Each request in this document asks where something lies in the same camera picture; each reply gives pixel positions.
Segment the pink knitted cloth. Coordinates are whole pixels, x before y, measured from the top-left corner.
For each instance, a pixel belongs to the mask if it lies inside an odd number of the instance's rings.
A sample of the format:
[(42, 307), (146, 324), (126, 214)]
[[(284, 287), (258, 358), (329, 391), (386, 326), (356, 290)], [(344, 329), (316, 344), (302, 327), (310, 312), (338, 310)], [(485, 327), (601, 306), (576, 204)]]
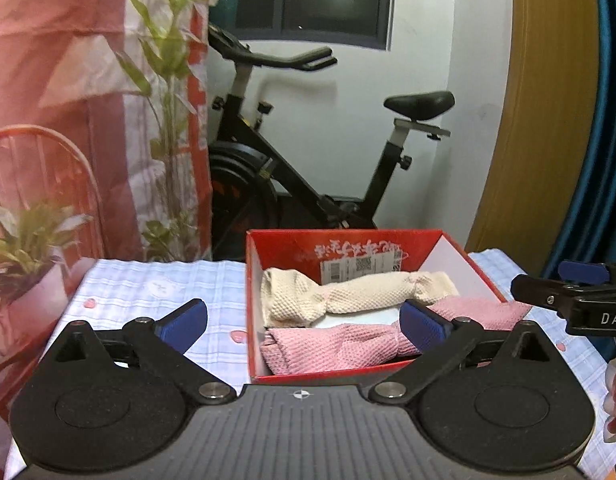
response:
[[(512, 330), (529, 304), (447, 297), (431, 306), (447, 321), (467, 316), (486, 330)], [(400, 324), (341, 324), (330, 328), (270, 328), (260, 344), (265, 364), (276, 375), (357, 370), (411, 358), (422, 348), (411, 344)]]

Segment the cream knitted cloth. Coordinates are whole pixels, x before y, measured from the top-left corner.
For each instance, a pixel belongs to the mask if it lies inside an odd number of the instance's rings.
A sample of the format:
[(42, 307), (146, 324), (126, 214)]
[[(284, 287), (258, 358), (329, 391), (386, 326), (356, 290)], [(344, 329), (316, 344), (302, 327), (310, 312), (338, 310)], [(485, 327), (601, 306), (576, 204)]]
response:
[(383, 310), (415, 300), (429, 306), (459, 291), (443, 272), (367, 274), (341, 283), (317, 284), (296, 270), (271, 268), (260, 287), (268, 328), (309, 327), (325, 315)]

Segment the white plastic bag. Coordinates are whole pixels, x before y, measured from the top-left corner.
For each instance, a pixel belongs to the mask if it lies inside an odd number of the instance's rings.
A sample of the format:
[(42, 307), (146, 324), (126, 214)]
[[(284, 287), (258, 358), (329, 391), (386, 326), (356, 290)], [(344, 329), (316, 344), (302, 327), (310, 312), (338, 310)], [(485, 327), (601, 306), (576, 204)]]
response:
[(331, 328), (341, 324), (390, 325), (399, 320), (399, 307), (350, 314), (326, 313), (311, 328)]

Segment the blue curtain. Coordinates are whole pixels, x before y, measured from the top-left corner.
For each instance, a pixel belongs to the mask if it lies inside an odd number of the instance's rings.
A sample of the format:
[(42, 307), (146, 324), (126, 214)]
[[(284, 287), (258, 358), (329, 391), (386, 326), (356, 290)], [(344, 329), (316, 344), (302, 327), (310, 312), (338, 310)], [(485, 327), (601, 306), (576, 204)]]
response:
[(564, 260), (616, 263), (616, 0), (598, 0), (599, 82), (587, 151), (542, 275)]

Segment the red strawberry cardboard box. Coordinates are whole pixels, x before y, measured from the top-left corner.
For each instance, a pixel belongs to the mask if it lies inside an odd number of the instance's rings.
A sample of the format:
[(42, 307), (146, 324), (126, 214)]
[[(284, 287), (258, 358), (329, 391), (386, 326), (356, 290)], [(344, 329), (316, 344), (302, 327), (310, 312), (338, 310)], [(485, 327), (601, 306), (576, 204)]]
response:
[(246, 235), (248, 372), (255, 384), (372, 382), (395, 373), (404, 361), (317, 374), (274, 375), (261, 356), (265, 338), (260, 301), (262, 274), (268, 268), (295, 269), (316, 282), (321, 264), (342, 258), (401, 255), (404, 271), (443, 271), (463, 296), (506, 300), (463, 248), (442, 230), (251, 230)]

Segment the wooden door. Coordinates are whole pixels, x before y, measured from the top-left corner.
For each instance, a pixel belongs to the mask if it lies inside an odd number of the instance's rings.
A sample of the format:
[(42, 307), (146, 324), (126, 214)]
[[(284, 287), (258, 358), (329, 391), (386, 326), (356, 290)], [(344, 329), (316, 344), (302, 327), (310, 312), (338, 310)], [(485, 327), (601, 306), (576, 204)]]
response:
[(547, 264), (587, 151), (599, 81), (598, 0), (513, 0), (506, 96), (468, 250)]

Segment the pink printed backdrop cloth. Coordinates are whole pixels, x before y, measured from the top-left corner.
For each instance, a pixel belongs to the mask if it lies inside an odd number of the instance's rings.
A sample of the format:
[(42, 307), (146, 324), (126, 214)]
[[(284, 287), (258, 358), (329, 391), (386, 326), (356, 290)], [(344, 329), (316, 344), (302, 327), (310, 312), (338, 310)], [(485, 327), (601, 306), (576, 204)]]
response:
[(210, 255), (210, 0), (0, 0), (0, 418), (99, 259)]

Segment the dark window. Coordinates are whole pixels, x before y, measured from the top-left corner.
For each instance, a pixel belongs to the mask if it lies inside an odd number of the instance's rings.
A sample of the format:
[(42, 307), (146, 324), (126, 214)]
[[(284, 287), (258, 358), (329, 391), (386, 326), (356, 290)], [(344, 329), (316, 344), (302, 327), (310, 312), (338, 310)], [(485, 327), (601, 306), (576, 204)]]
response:
[(314, 41), (384, 50), (393, 0), (219, 0), (210, 22), (242, 40)]

